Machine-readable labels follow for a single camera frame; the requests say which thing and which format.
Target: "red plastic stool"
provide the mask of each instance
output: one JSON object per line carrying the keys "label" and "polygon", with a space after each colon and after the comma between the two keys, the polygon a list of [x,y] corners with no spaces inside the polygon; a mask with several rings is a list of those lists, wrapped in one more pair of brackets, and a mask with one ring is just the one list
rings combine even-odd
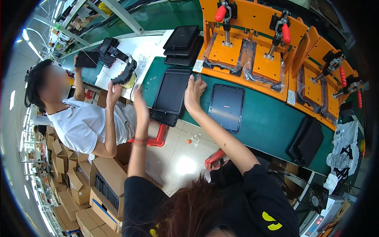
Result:
{"label": "red plastic stool", "polygon": [[214,168],[212,168],[212,163],[215,162],[215,161],[217,161],[218,159],[220,159],[224,155],[225,155],[225,152],[223,150],[221,150],[221,149],[218,150],[216,153],[214,153],[213,155],[211,155],[210,157],[208,157],[205,160],[205,164],[204,164],[205,168],[207,170],[214,170],[214,169],[217,169],[218,167],[220,167],[221,164],[218,165],[218,166],[216,166],[216,167],[214,167]]}
{"label": "red plastic stool", "polygon": [[[166,141],[163,141],[163,136],[164,136],[165,131],[166,131],[166,125],[165,124],[159,125],[157,137],[155,139],[149,138],[147,141],[147,145],[162,147],[164,143],[166,142]],[[133,143],[134,138],[130,139],[128,142]]]}

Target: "brown hair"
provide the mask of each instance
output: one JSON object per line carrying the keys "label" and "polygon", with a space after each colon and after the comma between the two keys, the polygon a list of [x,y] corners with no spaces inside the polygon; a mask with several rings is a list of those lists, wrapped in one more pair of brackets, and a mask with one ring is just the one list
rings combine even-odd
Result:
{"label": "brown hair", "polygon": [[203,175],[180,188],[158,212],[159,237],[205,236],[215,228],[222,198]]}

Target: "hand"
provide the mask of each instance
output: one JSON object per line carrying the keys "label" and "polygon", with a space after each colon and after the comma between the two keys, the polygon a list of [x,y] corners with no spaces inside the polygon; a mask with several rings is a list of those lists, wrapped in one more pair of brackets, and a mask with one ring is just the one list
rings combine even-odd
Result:
{"label": "hand", "polygon": [[207,84],[201,79],[198,74],[197,80],[191,75],[188,80],[188,86],[184,92],[184,106],[189,113],[201,110],[200,96],[202,96]]}
{"label": "hand", "polygon": [[113,85],[112,80],[108,84],[108,94],[106,95],[106,106],[114,107],[121,95],[121,86]]}
{"label": "hand", "polygon": [[133,106],[137,114],[137,125],[148,125],[150,122],[150,112],[149,108],[146,106],[145,100],[142,97],[142,87],[134,90]]}
{"label": "hand", "polygon": [[81,69],[82,69],[81,67],[75,67],[77,58],[78,58],[78,55],[75,55],[74,56],[74,72],[75,72],[75,74],[81,73]]}

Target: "tiled floor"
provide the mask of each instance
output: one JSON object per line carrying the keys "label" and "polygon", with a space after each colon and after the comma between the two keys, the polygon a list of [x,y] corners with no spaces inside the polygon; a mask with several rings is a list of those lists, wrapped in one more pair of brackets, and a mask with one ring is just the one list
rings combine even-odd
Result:
{"label": "tiled floor", "polygon": [[[151,122],[149,136],[156,137],[159,124]],[[202,134],[202,141],[195,147],[187,139]],[[220,147],[202,128],[178,120],[176,127],[170,127],[163,147],[148,147],[146,171],[155,179],[160,178],[162,190],[169,196],[189,180],[199,176],[204,169],[206,158],[218,151]]]}

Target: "red bracelet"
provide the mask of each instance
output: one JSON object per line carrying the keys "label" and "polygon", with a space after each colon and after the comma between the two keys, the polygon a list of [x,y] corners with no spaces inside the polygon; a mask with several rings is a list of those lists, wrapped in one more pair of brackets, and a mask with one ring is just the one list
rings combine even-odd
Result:
{"label": "red bracelet", "polygon": [[134,141],[133,143],[134,144],[140,144],[140,145],[147,145],[147,141],[149,140],[149,138],[144,138],[144,139],[136,139],[134,138]]}

